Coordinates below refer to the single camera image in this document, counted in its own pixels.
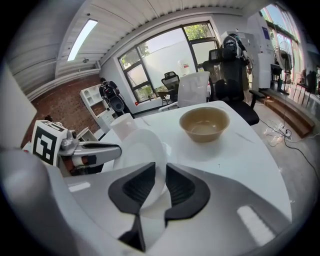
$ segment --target brick wall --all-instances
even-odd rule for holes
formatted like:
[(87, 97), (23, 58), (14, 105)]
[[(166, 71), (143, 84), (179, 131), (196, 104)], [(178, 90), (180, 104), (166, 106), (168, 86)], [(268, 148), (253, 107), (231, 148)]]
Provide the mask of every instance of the brick wall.
[(99, 83), (98, 75), (86, 76), (59, 85), (33, 100), (31, 103), (36, 108), (37, 113), (24, 136), (21, 147), (31, 141), (36, 120), (43, 120), (47, 115), (52, 116), (54, 121), (62, 123), (64, 127), (75, 130), (77, 133), (86, 127), (89, 127), (92, 133), (99, 130), (100, 127), (80, 97), (81, 90)]

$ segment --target white table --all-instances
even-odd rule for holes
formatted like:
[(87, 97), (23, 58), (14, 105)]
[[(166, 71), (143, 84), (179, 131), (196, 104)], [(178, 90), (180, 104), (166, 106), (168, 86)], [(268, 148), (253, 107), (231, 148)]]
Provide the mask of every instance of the white table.
[[(213, 142), (193, 142), (179, 125), (179, 119), (185, 112), (200, 107), (219, 108), (230, 117), (229, 127)], [(159, 137), (168, 162), (234, 179), (292, 220), (288, 192), (275, 160), (256, 132), (223, 101), (168, 110), (135, 121), (139, 128), (148, 129)], [(113, 130), (101, 142), (121, 145)], [(112, 169), (113, 161), (110, 161), (104, 164), (102, 171)]]

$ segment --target white shelf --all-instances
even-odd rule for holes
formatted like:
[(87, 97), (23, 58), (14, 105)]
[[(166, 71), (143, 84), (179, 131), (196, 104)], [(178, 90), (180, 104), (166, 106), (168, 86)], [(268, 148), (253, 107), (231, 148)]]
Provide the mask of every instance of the white shelf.
[(90, 92), (91, 92), (92, 94), (99, 94), (99, 95), (100, 95), (99, 86), (100, 86), (100, 84), (93, 86)]
[(98, 104), (99, 102), (102, 102), (102, 101), (103, 101), (102, 98), (100, 98), (99, 100), (92, 99), (92, 101), (89, 101), (89, 106), (92, 107), (93, 105), (96, 105), (96, 104)]
[(105, 110), (105, 111), (101, 112), (100, 114), (98, 114), (96, 117), (97, 118), (102, 117), (104, 114), (106, 114), (108, 112), (109, 112), (108, 110)]
[(87, 98), (90, 97), (90, 91), (89, 90), (85, 90), (83, 93), (84, 93), (84, 96), (86, 96)]
[(93, 133), (89, 130), (89, 127), (84, 128), (79, 134), (76, 136), (81, 142), (97, 142), (97, 138), (93, 135)]

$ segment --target window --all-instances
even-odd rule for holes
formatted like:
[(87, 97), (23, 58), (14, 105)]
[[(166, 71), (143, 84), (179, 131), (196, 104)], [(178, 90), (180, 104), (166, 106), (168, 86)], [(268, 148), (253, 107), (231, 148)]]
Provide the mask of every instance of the window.
[(156, 35), (119, 58), (123, 73), (137, 102), (154, 99), (167, 88), (167, 72), (179, 77), (198, 72), (209, 51), (217, 48), (210, 23), (181, 25)]
[(268, 17), (267, 12), (266, 12), (264, 9), (261, 10), (261, 13), (262, 13), (262, 16), (264, 17), (264, 19), (265, 19), (266, 21), (271, 22), (271, 20), (270, 20), (269, 17)]
[(131, 51), (123, 55), (120, 60), (121, 60), (120, 63), (121, 63), (122, 69), (125, 70), (130, 66), (132, 66), (133, 64), (135, 64), (136, 62), (140, 61), (140, 57), (138, 55), (137, 50), (132, 49)]
[(212, 37), (212, 34), (210, 32), (210, 29), (207, 23), (185, 26), (184, 30), (190, 41), (195, 39)]
[(144, 63), (141, 61), (141, 56), (146, 54), (148, 54), (147, 47), (143, 51), (138, 51), (138, 48), (134, 48), (119, 59), (133, 95), (139, 103), (156, 97), (154, 88), (148, 79)]
[(157, 88), (164, 85), (161, 79), (165, 77), (165, 73), (173, 71), (182, 77), (196, 72), (194, 60), (182, 28), (153, 37), (140, 44), (139, 48), (140, 50), (147, 48), (148, 54), (142, 60), (156, 92)]
[(194, 55), (194, 64), (199, 70), (202, 63), (209, 59), (209, 51), (217, 49), (217, 40), (210, 24), (201, 23), (183, 27), (188, 42), (191, 45), (191, 54)]
[(316, 67), (316, 88), (315, 88), (315, 93), (319, 95), (319, 82), (320, 82), (320, 67)]
[(272, 21), (274, 24), (280, 26), (284, 30), (288, 31), (288, 28), (283, 20), (280, 10), (273, 4), (270, 4), (266, 7)]
[(273, 47), (279, 47), (291, 55), (292, 82), (297, 82), (301, 77), (304, 69), (304, 60), (301, 54), (301, 46), (299, 44), (299, 34), (297, 27), (289, 12), (283, 10), (277, 5), (270, 4), (261, 10), (265, 20), (280, 26), (283, 30), (276, 31), (269, 27), (270, 39)]

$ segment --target bowl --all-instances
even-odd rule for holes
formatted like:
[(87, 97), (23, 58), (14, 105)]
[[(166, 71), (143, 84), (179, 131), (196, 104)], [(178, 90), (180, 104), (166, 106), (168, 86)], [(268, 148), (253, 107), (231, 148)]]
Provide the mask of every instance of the bowl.
[(229, 126), (228, 114), (215, 107), (199, 107), (186, 112), (180, 118), (180, 126), (186, 134), (199, 143), (212, 142)]

